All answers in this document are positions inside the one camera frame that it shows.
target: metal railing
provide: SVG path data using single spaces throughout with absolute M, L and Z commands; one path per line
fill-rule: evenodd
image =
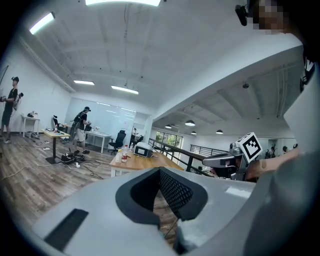
M 190 152 L 207 158 L 217 154 L 226 153 L 227 151 L 214 149 L 210 147 L 191 145 Z
M 203 155 L 199 155 L 199 154 L 195 154 L 186 150 L 183 150 L 181 148 L 175 147 L 175 146 L 171 146 L 169 144 L 163 143 L 161 141 L 155 140 L 150 138 L 149 139 L 149 143 L 150 146 L 153 147 L 154 150 L 156 150 L 157 152 L 161 152 L 162 154 L 166 155 L 166 156 L 171 156 L 171 160 L 177 159 L 178 162 L 183 163 L 184 165 L 186 165 L 186 172 L 191 172 L 191 169 L 194 170 L 195 173 L 200 174 L 200 175 L 205 175 L 208 177 L 211 177 L 209 174 L 205 173 L 202 170 L 199 170 L 198 168 L 192 166 L 192 162 L 194 159 L 200 160 L 202 161 L 203 159 L 205 159 L 206 157 Z M 188 163 L 179 159 L 178 157 L 175 156 L 175 152 L 178 152 L 180 154 L 186 155 L 189 157 Z

